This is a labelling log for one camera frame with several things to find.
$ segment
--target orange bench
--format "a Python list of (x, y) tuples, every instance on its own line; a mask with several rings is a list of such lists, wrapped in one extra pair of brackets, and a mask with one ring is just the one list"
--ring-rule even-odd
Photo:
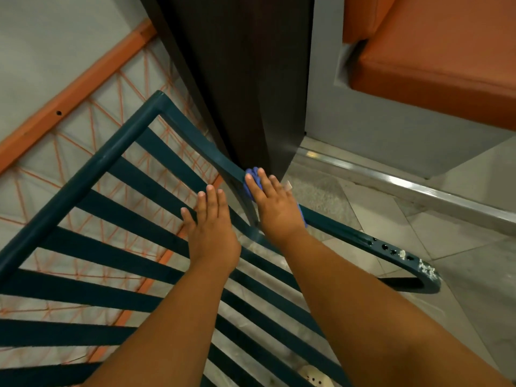
[(516, 0), (345, 0), (352, 89), (516, 130)]

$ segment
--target dark wooden panel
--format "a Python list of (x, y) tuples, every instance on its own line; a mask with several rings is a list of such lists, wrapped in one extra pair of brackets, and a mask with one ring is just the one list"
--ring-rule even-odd
[(313, 0), (141, 0), (219, 149), (285, 173), (304, 136)]

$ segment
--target metal baseboard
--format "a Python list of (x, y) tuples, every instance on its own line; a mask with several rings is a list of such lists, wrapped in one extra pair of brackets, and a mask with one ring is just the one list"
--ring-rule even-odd
[(516, 236), (516, 213), (435, 190), (306, 148), (298, 148), (293, 161), (326, 174), (422, 204), (436, 212), (448, 214), (480, 227)]

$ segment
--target blue cloth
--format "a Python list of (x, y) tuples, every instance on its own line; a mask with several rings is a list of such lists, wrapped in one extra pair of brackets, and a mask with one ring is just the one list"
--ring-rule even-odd
[[(260, 189), (263, 190), (263, 188), (261, 186), (260, 177), (258, 176), (258, 167), (254, 167), (253, 169), (250, 169), (250, 168), (246, 169), (246, 174), (251, 174), (251, 176), (255, 180), (256, 184), (259, 186)], [(251, 190), (249, 190), (245, 181), (243, 182), (243, 190), (246, 192), (246, 195), (249, 197), (249, 199), (256, 202), (255, 199), (253, 198), (253, 195), (251, 194)], [(303, 212), (302, 212), (301, 208), (299, 207), (299, 204), (297, 204), (297, 207), (299, 208), (301, 218), (303, 219), (303, 222), (304, 222), (304, 227), (306, 228), (306, 227), (308, 227), (308, 224), (306, 224), (306, 221), (304, 220)]]

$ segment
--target orange cushion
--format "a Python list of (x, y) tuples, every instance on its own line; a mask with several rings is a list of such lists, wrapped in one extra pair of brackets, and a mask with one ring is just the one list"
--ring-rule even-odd
[(344, 0), (343, 43), (370, 38), (394, 0)]
[(516, 0), (397, 0), (353, 89), (516, 130)]

